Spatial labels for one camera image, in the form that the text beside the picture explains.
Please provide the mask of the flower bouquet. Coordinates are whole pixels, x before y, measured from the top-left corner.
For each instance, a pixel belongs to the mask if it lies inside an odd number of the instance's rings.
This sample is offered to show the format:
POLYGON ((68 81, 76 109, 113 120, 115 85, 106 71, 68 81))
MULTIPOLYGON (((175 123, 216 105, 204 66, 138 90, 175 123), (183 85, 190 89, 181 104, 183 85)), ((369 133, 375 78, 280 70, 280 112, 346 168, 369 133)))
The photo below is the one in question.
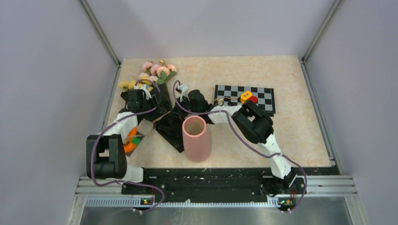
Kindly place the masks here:
POLYGON ((141 66, 138 81, 121 81, 118 84, 121 98, 125 101, 124 109, 152 112, 139 115, 139 120, 152 122, 154 129, 178 152, 183 152, 182 121, 183 114, 172 106, 167 82, 177 74, 174 65, 160 60, 148 61, 141 66))

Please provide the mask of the beige ribbon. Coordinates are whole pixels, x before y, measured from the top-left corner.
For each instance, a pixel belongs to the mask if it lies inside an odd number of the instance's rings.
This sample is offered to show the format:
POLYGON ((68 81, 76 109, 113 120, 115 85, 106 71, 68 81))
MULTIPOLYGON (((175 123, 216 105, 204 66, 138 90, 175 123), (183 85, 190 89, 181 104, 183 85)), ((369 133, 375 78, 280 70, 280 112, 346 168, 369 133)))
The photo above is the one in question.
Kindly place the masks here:
MULTIPOLYGON (((219 99, 221 99, 221 98, 223 98, 224 103, 227 102, 228 100, 237 100, 237 101, 239 101, 239 97, 218 97, 218 98, 212 100, 210 102, 210 105, 211 106, 217 106, 218 105, 217 101, 219 99)), ((142 129, 142 128, 136 127, 137 133, 141 133, 141 134, 143 134, 145 136, 149 135, 156 128, 156 123, 158 121, 160 121, 164 116, 167 116, 171 111, 172 110, 165 112, 164 114, 162 114, 158 118, 156 118, 154 121, 152 121, 151 124, 149 125, 149 128, 142 129)))

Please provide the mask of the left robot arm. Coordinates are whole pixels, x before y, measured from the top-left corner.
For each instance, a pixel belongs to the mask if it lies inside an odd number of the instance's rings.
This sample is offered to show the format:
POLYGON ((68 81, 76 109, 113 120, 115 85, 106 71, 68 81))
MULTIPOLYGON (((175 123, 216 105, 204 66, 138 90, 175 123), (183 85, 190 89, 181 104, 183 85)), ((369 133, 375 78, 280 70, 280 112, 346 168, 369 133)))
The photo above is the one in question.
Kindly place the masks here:
POLYGON ((145 116, 159 117, 162 93, 159 88, 152 91, 144 88, 129 90, 122 94, 125 107, 116 119, 97 135, 86 139, 86 173, 96 179, 116 179, 118 183, 133 182, 133 188, 140 194, 149 191, 151 182, 144 177, 144 169, 127 163, 123 141, 145 116))

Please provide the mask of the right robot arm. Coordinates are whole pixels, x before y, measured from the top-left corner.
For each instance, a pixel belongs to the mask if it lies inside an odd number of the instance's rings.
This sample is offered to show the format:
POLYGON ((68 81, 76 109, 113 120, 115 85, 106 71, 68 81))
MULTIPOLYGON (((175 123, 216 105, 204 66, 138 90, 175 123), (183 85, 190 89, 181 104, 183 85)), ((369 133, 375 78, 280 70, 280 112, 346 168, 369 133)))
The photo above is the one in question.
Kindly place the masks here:
POLYGON ((175 103, 182 111, 208 118, 211 124, 228 123, 246 147, 268 159, 279 192, 298 189, 297 173, 292 168, 296 162, 282 153, 274 135, 273 121, 253 101, 247 100, 236 106, 210 105, 199 90, 193 90, 199 100, 185 96, 180 86, 176 90, 180 97, 175 103))

